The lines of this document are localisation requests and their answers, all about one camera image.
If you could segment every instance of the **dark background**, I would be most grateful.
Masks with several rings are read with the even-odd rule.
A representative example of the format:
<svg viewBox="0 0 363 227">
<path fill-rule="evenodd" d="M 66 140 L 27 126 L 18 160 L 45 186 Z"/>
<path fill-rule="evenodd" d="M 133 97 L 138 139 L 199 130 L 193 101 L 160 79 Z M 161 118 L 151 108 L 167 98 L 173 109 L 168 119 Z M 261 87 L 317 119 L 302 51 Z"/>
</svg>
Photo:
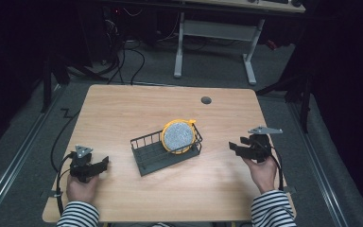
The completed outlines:
<svg viewBox="0 0 363 227">
<path fill-rule="evenodd" d="M 351 3 L 304 2 L 306 14 L 314 16 L 313 21 L 270 18 L 260 44 L 271 40 L 277 45 L 297 45 L 281 81 L 311 75 L 311 92 L 323 120 L 363 196 L 363 1 Z M 83 9 L 56 2 L 0 3 L 0 136 L 41 81 L 43 61 L 50 52 L 60 51 L 86 66 L 107 58 L 108 53 L 99 56 L 98 50 L 105 48 L 92 42 L 102 39 L 105 28 L 88 25 L 96 16 L 86 15 Z M 127 15 L 118 16 L 127 21 L 128 27 L 135 27 L 128 31 L 130 36 L 154 44 L 162 38 L 156 34 L 157 29 L 167 34 L 174 26 L 174 20 L 166 18 L 174 18 L 175 12 L 145 11 L 142 17 L 132 20 Z M 282 89 L 298 85 L 296 82 Z"/>
</svg>

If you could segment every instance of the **gray floor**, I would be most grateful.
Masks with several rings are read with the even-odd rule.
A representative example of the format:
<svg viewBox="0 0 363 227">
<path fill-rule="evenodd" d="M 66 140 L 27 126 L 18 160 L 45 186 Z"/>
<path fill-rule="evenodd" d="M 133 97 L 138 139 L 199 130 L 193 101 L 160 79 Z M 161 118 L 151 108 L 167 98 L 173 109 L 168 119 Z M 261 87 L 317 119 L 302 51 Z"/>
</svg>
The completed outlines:
<svg viewBox="0 0 363 227">
<path fill-rule="evenodd" d="M 137 46 L 130 43 L 128 47 Z M 184 51 L 183 75 L 173 78 L 176 47 L 173 43 L 162 43 L 157 47 L 141 44 L 135 50 L 145 56 L 145 64 L 134 79 L 134 84 L 157 83 L 177 86 L 247 88 L 259 90 L 277 81 L 281 75 L 294 46 L 281 47 L 274 51 L 259 45 L 254 53 L 252 64 L 258 83 L 248 84 L 244 65 L 239 55 L 216 54 L 215 46 L 205 45 L 201 50 L 196 45 L 186 46 Z M 142 57 L 132 51 L 126 51 L 125 65 L 122 68 L 123 81 L 128 83 L 142 63 Z M 49 114 L 41 115 L 43 89 L 39 86 L 33 97 L 15 115 L 10 128 L 0 141 L 0 180 L 14 160 L 18 150 L 25 150 L 25 161 L 18 165 L 18 172 L 11 172 L 14 181 L 9 182 L 8 191 L 3 192 L 0 200 L 0 226 L 53 226 L 42 220 L 47 192 L 50 190 L 55 172 L 49 162 L 49 154 L 55 139 L 68 121 L 63 117 L 61 108 L 76 113 L 82 106 L 84 97 L 91 84 L 97 83 L 86 78 L 72 77 L 67 87 L 58 88 L 57 102 Z M 121 84 L 119 75 L 113 84 Z M 274 147 L 282 154 L 284 174 L 289 186 L 297 192 L 292 194 L 297 210 L 296 222 L 299 226 L 336 226 L 324 194 L 312 167 L 307 145 L 304 143 L 297 119 L 292 114 L 296 104 L 284 102 L 283 93 L 271 93 L 258 97 L 267 125 L 284 130 L 283 134 L 274 135 Z M 22 146 L 34 123 L 45 120 L 39 133 L 28 141 L 33 143 Z M 54 159 L 58 163 L 64 153 L 76 120 L 65 129 L 54 150 Z M 353 180 L 342 164 L 329 133 L 318 112 L 316 100 L 311 99 L 311 112 L 308 116 L 308 136 L 320 160 L 322 169 L 341 208 L 348 226 L 363 226 L 363 200 Z M 209 223 L 172 223 L 176 226 L 210 226 Z M 150 223 L 118 223 L 116 226 L 148 226 Z"/>
</svg>

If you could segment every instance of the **metal frame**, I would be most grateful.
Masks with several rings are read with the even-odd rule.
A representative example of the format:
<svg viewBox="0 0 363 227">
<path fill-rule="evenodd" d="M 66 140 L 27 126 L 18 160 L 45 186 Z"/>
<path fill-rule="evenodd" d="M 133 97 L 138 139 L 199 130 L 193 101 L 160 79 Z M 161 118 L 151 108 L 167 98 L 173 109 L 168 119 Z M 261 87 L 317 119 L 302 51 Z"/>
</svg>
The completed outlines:
<svg viewBox="0 0 363 227">
<path fill-rule="evenodd" d="M 46 112 L 40 113 L 38 119 L 31 127 L 30 131 L 28 132 L 25 141 L 23 141 L 23 144 L 17 150 L 16 155 L 11 161 L 8 169 L 2 175 L 0 179 L 0 204 L 5 198 L 6 194 L 8 193 L 11 185 L 13 184 L 17 175 L 19 174 L 20 170 L 22 169 L 23 164 L 25 163 L 29 153 L 31 152 L 32 145 L 35 139 L 37 138 L 37 135 L 41 131 L 46 118 L 51 113 L 53 107 L 55 106 L 55 103 L 60 99 L 64 90 L 65 87 L 60 87 L 59 85 L 57 85 L 57 87 L 54 90 L 53 102 L 48 107 Z"/>
<path fill-rule="evenodd" d="M 238 26 L 231 24 L 202 22 L 196 20 L 184 20 L 184 13 L 181 13 L 179 27 L 179 43 L 176 53 L 174 77 L 182 76 L 182 42 L 184 35 L 219 38 L 225 40 L 238 40 L 251 42 L 246 54 L 243 54 L 243 62 L 246 67 L 247 77 L 250 85 L 256 84 L 254 72 L 252 70 L 251 58 L 261 35 L 265 19 L 261 19 L 257 26 Z"/>
<path fill-rule="evenodd" d="M 329 209 L 329 213 L 331 214 L 335 226 L 349 226 L 346 218 L 344 217 L 344 213 L 338 203 L 335 190 L 330 185 L 329 180 L 326 177 L 325 172 L 323 171 L 322 164 L 320 163 L 320 159 L 318 158 L 317 151 L 312 145 L 310 136 L 307 132 L 303 131 L 300 125 L 300 112 L 297 109 L 297 106 L 294 103 L 288 103 L 287 107 L 291 115 L 295 118 L 294 122 L 297 129 L 300 131 L 300 135 L 302 136 L 302 140 L 304 141 L 306 146 L 309 163 L 312 167 L 314 176 L 320 187 L 320 192 L 322 193 L 323 199 L 325 200 L 326 206 Z"/>
</svg>

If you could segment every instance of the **wooden table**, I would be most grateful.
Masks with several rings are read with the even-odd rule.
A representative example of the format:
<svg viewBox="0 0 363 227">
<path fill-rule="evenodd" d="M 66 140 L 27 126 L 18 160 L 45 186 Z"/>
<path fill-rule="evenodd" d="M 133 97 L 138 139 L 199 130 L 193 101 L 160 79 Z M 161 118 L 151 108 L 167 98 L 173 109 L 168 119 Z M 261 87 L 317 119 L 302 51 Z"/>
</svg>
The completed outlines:
<svg viewBox="0 0 363 227">
<path fill-rule="evenodd" d="M 203 96 L 212 103 L 203 104 Z M 200 155 L 141 177 L 130 140 L 177 118 L 197 120 Z M 110 157 L 94 201 L 102 222 L 249 220 L 260 193 L 228 142 L 239 143 L 259 125 L 266 124 L 253 90 L 93 85 L 67 152 L 83 145 L 94 149 L 92 163 Z M 65 205 L 65 193 L 62 199 Z M 49 198 L 43 220 L 59 218 Z"/>
</svg>

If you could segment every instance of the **striped shirt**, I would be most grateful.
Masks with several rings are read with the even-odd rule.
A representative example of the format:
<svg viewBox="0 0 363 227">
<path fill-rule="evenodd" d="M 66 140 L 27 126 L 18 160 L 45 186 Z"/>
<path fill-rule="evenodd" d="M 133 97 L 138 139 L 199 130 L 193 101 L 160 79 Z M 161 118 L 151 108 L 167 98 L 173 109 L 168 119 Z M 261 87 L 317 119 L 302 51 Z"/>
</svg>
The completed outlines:
<svg viewBox="0 0 363 227">
<path fill-rule="evenodd" d="M 57 226 L 95 227 L 99 213 L 92 205 L 82 201 L 67 204 Z M 254 199 L 251 206 L 253 227 L 289 227 L 294 223 L 293 210 L 287 195 L 279 190 L 269 191 Z"/>
<path fill-rule="evenodd" d="M 296 226 L 287 195 L 279 190 L 268 191 L 254 199 L 251 220 L 254 227 Z"/>
<path fill-rule="evenodd" d="M 67 203 L 66 209 L 58 221 L 57 226 L 97 226 L 99 213 L 95 207 L 83 201 L 71 201 Z"/>
</svg>

